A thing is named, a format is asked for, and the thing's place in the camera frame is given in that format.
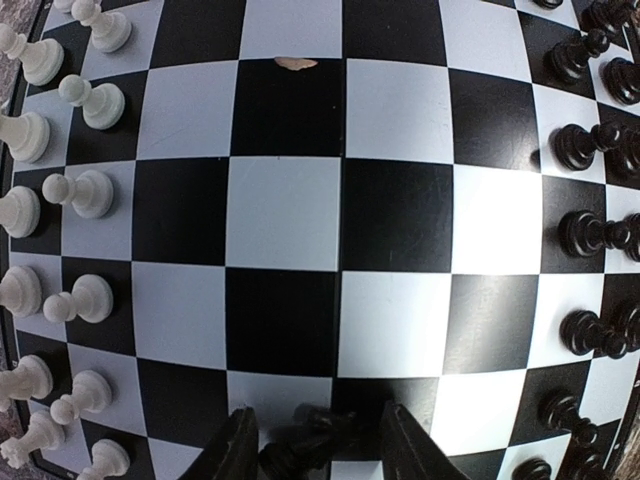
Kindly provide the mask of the black grey chess board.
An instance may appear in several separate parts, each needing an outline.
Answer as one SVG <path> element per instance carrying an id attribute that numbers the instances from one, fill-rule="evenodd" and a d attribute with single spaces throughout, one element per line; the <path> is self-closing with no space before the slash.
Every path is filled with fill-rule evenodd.
<path id="1" fill-rule="evenodd" d="M 32 41 L 54 40 L 63 75 L 116 85 L 111 129 L 84 121 L 56 85 L 18 78 L 9 114 L 35 112 L 50 143 L 32 164 L 1 158 L 1 187 L 40 193 L 52 174 L 107 175 L 107 215 L 43 203 L 1 266 L 28 267 L 51 296 L 104 278 L 103 322 L 1 315 L 5 367 L 34 355 L 53 377 L 17 400 L 25 433 L 76 375 L 113 402 L 83 412 L 56 450 L 25 460 L 74 479 L 103 439 L 130 479 L 176 479 L 236 409 L 268 444 L 305 405 L 357 412 L 363 439 L 320 479 L 379 479 L 377 418 L 403 403 L 474 479 L 546 461 L 612 478 L 639 403 L 639 355 L 566 349 L 562 320 L 639 313 L 639 265 L 623 251 L 566 255 L 562 217 L 639 210 L 639 174 L 612 152 L 571 171 L 552 153 L 568 124 L 617 122 L 639 156 L 639 109 L 602 69 L 636 66 L 621 27 L 573 85 L 546 54 L 583 45 L 609 1 L 105 1 L 132 25 L 102 53 L 88 27 L 36 3 Z"/>

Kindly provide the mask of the black piece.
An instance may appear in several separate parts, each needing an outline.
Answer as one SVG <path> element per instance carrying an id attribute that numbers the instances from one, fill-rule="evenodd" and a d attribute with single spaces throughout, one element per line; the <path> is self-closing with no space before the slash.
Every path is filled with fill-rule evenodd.
<path id="1" fill-rule="evenodd" d="M 356 419 L 355 412 L 312 407 L 301 431 L 260 451 L 258 460 L 264 474 L 268 479 L 308 479 L 311 470 L 322 469 L 358 439 Z"/>

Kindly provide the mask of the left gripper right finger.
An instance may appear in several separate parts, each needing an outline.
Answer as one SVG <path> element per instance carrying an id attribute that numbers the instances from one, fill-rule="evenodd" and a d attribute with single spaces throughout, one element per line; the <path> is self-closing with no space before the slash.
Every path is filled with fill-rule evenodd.
<path id="1" fill-rule="evenodd" d="M 387 401 L 380 421 L 385 479 L 468 480 L 401 403 Z"/>

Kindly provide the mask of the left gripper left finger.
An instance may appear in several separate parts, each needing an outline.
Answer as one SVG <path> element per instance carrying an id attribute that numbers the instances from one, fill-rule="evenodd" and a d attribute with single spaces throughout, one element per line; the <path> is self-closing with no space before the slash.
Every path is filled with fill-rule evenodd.
<path id="1" fill-rule="evenodd" d="M 256 479 L 258 424 L 251 407 L 233 411 L 185 471 L 185 479 Z"/>

